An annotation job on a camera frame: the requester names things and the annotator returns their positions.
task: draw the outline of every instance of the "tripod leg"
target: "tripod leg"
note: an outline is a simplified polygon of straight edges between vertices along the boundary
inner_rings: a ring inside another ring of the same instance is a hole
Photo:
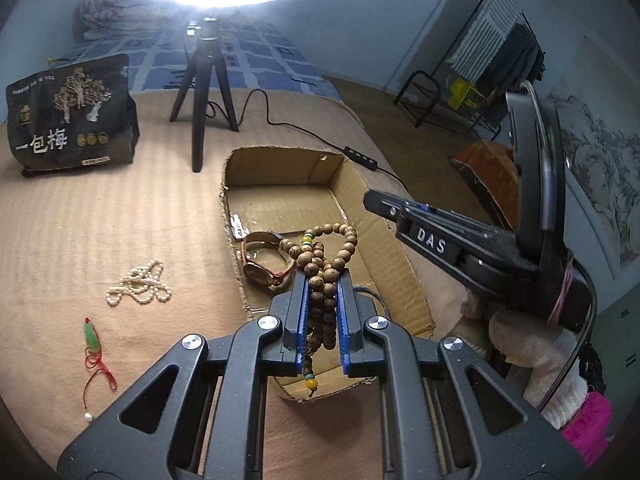
[[[200,173],[204,148],[204,126],[207,120],[207,101],[213,58],[196,56],[196,85],[193,92],[193,119],[191,120],[191,169]]]
[[[169,116],[169,122],[173,123],[178,118],[178,113],[180,113],[180,108],[182,107],[182,103],[184,102],[184,98],[187,96],[187,92],[191,86],[191,82],[193,81],[193,77],[196,75],[196,58],[198,56],[191,56],[189,62],[187,63],[187,70],[184,73],[184,78],[182,83],[180,83],[180,89],[178,90],[178,95],[174,101],[174,108],[171,110],[171,115]]]
[[[225,104],[226,116],[229,118],[231,129],[235,132],[239,132],[240,128],[238,127],[238,118],[236,118],[236,111],[234,110],[234,100],[231,97],[229,74],[226,71],[225,56],[222,53],[222,47],[220,46],[219,41],[216,41],[216,46],[214,48],[214,60],[216,77],[218,78],[220,93],[222,94],[222,102]]]

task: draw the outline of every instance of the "wristwatch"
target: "wristwatch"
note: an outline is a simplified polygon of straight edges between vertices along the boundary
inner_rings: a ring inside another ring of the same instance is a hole
[[[240,240],[242,271],[244,272],[244,275],[246,277],[252,280],[252,282],[255,282],[261,286],[281,285],[285,278],[293,270],[293,267],[296,265],[296,261],[291,258],[291,263],[289,264],[289,267],[287,267],[287,269],[282,270],[281,272],[273,272],[272,270],[267,269],[265,266],[254,262],[247,256],[247,245],[254,243],[262,243],[273,246],[273,248],[280,252],[280,254],[284,254],[284,252],[280,250],[280,240],[282,240],[282,236],[274,233],[273,231],[256,231],[247,234]]]

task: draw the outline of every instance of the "bead bracelet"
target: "bead bracelet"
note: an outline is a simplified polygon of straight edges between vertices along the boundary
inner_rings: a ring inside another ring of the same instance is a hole
[[[313,242],[323,234],[337,233],[344,236],[344,245],[336,257],[329,261],[324,257],[324,244]],[[335,294],[337,281],[344,272],[345,266],[355,254],[358,234],[348,224],[325,224],[308,229],[302,237],[300,245],[291,240],[280,241],[280,248],[289,253],[298,266],[309,278],[309,306],[306,323],[306,349],[302,363],[302,374],[306,387],[311,390],[309,397],[318,390],[318,381],[313,371],[312,355],[321,346],[333,350],[336,343],[335,327]]]

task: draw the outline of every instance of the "cardboard box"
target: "cardboard box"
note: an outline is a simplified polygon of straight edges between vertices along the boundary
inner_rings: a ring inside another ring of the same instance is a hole
[[[424,291],[388,222],[367,212],[362,205],[367,184],[354,163],[343,155],[301,148],[256,146],[233,151],[225,162],[221,193],[225,224],[249,318],[267,313],[271,299],[287,290],[287,280],[278,290],[247,280],[241,268],[240,244],[230,218],[236,216],[243,229],[275,231],[300,240],[315,225],[348,222],[358,232],[358,246],[347,267],[353,285],[364,285],[382,296],[392,319],[411,334],[430,337],[434,323]],[[339,234],[323,235],[326,257],[340,250]],[[284,270],[287,261],[273,249],[253,251],[252,258],[272,270]],[[376,308],[382,314],[382,306]],[[335,394],[363,380],[342,374],[338,347],[321,348],[314,355],[318,392],[313,399]],[[275,378],[278,392],[287,399],[307,400],[302,376]]]

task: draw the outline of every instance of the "watch face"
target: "watch face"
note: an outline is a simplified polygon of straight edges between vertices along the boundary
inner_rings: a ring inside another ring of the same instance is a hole
[[[253,262],[247,262],[245,264],[244,273],[250,280],[252,280],[252,282],[257,283],[258,285],[270,286],[274,283],[271,273]]]

